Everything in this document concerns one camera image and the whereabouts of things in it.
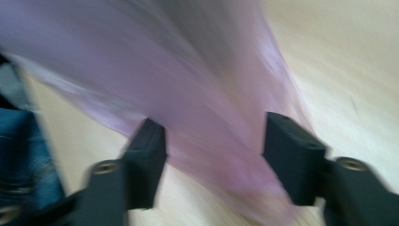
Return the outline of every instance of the light wood surface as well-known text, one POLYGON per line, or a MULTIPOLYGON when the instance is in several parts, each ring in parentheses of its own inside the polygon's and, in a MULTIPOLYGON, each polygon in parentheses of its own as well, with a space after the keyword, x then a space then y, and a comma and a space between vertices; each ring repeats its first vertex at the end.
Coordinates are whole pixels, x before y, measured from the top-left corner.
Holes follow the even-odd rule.
MULTIPOLYGON (((264 0, 280 50, 304 93, 316 134, 333 156, 372 164, 399 192, 399 2, 394 0, 264 0)), ((26 77, 41 110, 69 192, 83 172, 115 158, 125 138, 92 121, 53 91, 26 77)), ((256 225, 167 167, 159 205, 134 213, 136 225, 256 225)), ((295 225, 321 225, 306 209, 295 225)))

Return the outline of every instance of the metal screw head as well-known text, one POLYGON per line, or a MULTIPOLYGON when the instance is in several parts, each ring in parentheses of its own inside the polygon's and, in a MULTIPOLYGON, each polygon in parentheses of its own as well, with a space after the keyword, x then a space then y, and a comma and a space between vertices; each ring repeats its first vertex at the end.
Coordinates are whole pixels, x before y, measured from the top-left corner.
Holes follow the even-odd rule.
POLYGON ((7 206, 0 209, 0 225, 5 225, 13 221, 20 215, 21 209, 18 206, 7 206))
POLYGON ((366 171, 367 167, 359 161, 351 160, 351 159, 342 159, 340 160, 341 166, 347 168, 349 170, 356 170, 356 171, 366 171))
POLYGON ((116 163, 102 163, 94 169, 94 174, 104 174, 112 172, 118 167, 116 163))

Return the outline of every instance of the jeans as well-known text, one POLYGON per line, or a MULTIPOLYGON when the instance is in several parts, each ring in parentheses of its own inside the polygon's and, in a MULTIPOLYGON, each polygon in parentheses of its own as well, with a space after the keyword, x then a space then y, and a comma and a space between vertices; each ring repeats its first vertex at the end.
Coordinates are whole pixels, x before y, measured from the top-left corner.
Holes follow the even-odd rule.
POLYGON ((0 108, 0 208, 24 205, 39 211, 64 197, 33 114, 0 108))

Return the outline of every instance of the denim fabric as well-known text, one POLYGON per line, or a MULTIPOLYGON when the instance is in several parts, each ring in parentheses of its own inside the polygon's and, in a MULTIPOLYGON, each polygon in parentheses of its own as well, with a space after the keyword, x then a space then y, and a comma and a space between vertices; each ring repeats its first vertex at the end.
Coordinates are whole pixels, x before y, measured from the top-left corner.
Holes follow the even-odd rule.
POLYGON ((0 208, 24 204, 37 211, 64 197, 33 114, 0 108, 0 208))

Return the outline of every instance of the translucent plastic bag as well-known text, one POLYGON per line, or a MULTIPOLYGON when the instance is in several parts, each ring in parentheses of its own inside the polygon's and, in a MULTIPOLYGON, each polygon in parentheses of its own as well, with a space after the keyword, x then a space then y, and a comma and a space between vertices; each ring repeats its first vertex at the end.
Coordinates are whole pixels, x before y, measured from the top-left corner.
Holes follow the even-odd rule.
POLYGON ((3 0, 0 48, 98 122, 151 117, 169 163, 263 225, 293 213, 261 158, 264 113, 309 127, 255 0, 3 0))

